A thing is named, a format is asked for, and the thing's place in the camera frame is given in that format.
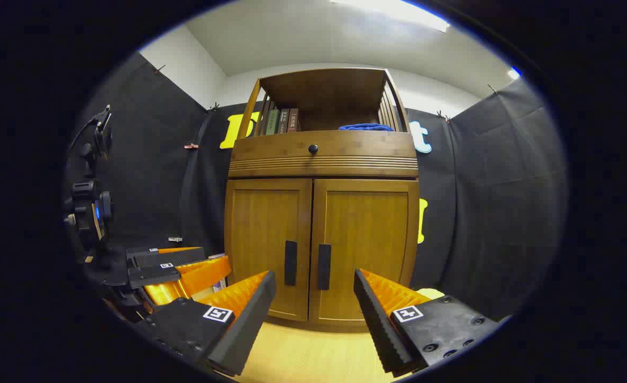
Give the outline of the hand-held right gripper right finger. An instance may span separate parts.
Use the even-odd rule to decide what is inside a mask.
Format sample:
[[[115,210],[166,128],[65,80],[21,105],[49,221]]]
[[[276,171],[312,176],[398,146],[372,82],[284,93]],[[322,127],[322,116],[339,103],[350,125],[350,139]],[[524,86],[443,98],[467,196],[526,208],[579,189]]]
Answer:
[[[453,296],[428,297],[364,269],[355,270],[354,293],[380,363],[394,377],[445,364],[504,323]]]

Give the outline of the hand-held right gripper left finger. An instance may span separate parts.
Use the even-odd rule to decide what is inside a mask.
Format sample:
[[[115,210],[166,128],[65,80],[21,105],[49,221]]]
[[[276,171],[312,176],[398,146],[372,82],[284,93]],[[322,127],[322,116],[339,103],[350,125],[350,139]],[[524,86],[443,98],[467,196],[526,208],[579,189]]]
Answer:
[[[177,298],[133,330],[202,372],[240,376],[275,294],[275,273],[260,272],[201,302]]]

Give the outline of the black door handle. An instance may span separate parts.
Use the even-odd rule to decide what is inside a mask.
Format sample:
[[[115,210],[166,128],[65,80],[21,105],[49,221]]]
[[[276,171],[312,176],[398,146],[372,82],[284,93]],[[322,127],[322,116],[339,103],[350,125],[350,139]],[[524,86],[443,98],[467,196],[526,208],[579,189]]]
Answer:
[[[284,259],[284,285],[296,286],[298,268],[298,243],[286,240]]]
[[[328,290],[331,278],[332,247],[322,243],[318,247],[318,289]]]

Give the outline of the wooden shoe cabinet door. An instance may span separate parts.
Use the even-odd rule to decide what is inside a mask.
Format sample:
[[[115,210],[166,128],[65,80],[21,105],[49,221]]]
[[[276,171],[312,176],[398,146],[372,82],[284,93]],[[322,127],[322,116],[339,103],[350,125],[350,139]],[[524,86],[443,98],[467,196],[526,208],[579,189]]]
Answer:
[[[269,315],[306,322],[309,308],[313,182],[306,178],[232,179],[227,182],[225,254],[233,285],[272,271],[276,294]],[[285,242],[298,243],[296,286],[284,285]]]
[[[419,184],[386,179],[317,179],[313,183],[308,320],[365,324],[354,294],[356,269],[402,286],[413,276],[417,253]],[[328,290],[318,289],[318,247],[332,247]]]

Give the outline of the wooden double-door shoe cabinet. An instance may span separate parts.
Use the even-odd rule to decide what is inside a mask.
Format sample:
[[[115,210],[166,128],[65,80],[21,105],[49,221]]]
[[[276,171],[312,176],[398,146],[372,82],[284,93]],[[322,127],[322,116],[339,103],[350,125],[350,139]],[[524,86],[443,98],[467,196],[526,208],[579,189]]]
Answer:
[[[392,132],[411,135],[408,116],[394,81],[388,70],[369,68],[331,68],[280,73],[255,81],[245,106],[236,140],[266,136],[267,115],[273,109],[299,109],[300,131],[339,130],[340,126],[359,123],[386,124]],[[267,177],[238,179],[386,179],[417,181],[416,178],[376,177]],[[338,327],[356,330],[364,327],[340,327],[314,324],[320,327]]]

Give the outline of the black backdrop cloth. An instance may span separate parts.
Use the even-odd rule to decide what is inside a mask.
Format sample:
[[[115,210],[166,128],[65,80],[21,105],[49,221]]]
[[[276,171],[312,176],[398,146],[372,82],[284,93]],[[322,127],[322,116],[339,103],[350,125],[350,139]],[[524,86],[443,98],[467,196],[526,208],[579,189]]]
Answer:
[[[245,103],[205,112],[136,53],[78,110],[73,130],[108,104],[114,145],[98,177],[114,197],[112,243],[181,237],[221,254],[232,150],[220,143]],[[566,167],[549,112],[520,79],[450,123],[421,104],[407,114],[432,147],[417,155],[428,206],[409,285],[436,287],[495,320],[515,313],[544,279],[566,212]]]

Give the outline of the wooden drawer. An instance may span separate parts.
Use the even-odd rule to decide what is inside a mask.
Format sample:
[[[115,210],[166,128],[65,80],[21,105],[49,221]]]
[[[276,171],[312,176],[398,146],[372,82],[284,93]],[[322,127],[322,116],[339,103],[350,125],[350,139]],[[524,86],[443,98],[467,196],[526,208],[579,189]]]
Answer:
[[[311,155],[309,145],[318,145]],[[229,178],[418,177],[413,138],[404,132],[310,131],[235,142]]]

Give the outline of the blue cloth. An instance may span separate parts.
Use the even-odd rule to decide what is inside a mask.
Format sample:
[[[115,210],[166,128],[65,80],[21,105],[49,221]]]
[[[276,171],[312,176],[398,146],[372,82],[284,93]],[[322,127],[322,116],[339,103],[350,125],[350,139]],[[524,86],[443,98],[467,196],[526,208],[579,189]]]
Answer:
[[[394,131],[393,128],[386,124],[379,123],[359,123],[359,124],[346,124],[339,127],[340,131]]]

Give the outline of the large ceiling light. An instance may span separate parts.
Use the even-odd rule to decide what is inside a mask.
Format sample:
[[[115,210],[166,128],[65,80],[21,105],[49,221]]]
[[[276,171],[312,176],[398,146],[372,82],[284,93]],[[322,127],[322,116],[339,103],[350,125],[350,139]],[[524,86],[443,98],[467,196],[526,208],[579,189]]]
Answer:
[[[328,0],[331,3],[353,6],[388,15],[392,19],[420,24],[439,32],[447,32],[451,24],[428,10],[404,0]]]

